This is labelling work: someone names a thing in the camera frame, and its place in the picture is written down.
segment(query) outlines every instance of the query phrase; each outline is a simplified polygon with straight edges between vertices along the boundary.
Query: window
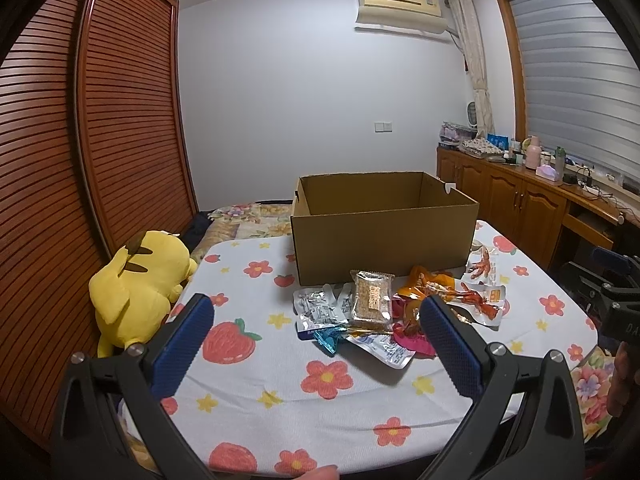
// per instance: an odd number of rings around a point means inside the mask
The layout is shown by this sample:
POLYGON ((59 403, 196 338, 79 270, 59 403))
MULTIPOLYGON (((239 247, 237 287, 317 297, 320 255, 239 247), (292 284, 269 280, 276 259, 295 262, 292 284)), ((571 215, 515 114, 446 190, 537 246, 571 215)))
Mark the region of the window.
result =
POLYGON ((591 0, 498 0, 516 137, 640 180, 640 71, 591 0))

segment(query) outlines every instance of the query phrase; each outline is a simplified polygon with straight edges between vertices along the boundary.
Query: plush toy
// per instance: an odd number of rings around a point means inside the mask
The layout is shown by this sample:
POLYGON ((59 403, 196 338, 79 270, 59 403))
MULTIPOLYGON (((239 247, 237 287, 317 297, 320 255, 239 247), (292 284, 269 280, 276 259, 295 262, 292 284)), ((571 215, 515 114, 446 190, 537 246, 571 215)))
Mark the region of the plush toy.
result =
POLYGON ((102 335, 98 357, 113 347, 146 343, 169 313, 197 264, 177 237, 161 232, 137 234, 89 280, 89 295, 102 335))

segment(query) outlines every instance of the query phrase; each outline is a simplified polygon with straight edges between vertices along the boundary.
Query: louvered wardrobe door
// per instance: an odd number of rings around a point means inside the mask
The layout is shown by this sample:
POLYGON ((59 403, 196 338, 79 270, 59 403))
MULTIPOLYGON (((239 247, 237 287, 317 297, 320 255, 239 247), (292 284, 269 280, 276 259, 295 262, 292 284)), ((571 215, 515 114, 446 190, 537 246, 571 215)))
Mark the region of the louvered wardrobe door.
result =
POLYGON ((87 281, 104 261, 67 120, 83 7, 47 0, 0 67, 0 410, 42 446, 69 356, 98 341, 87 281))
POLYGON ((176 0, 95 0, 85 17, 78 116, 84 170, 111 251, 195 213, 175 74, 176 0))

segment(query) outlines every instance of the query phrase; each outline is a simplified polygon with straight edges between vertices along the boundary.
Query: air conditioner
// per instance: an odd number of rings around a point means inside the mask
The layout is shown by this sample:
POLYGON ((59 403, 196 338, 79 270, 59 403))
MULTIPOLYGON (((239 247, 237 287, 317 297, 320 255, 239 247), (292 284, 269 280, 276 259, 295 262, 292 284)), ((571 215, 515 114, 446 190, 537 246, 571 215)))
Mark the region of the air conditioner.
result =
POLYGON ((388 25, 442 34, 447 20, 439 0, 358 0, 357 23, 388 25))

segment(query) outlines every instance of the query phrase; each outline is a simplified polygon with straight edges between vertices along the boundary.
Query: white floral tablecloth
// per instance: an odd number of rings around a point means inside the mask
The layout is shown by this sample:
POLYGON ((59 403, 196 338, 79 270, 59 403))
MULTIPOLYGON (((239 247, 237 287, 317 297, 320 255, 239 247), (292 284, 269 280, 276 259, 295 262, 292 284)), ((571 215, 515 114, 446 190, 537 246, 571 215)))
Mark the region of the white floral tablecloth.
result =
MULTIPOLYGON (((475 324, 480 335, 516 354, 559 349, 574 368, 596 346, 593 323, 490 225, 478 222, 476 239, 498 249, 508 301, 498 332, 475 324)), ((439 359, 394 370, 347 342, 329 357, 296 336, 297 288, 288 236, 223 242, 200 264, 173 312, 207 294, 214 326, 175 397, 162 402, 194 452, 213 470, 275 476, 327 464, 369 470, 438 452, 470 407, 439 359)))

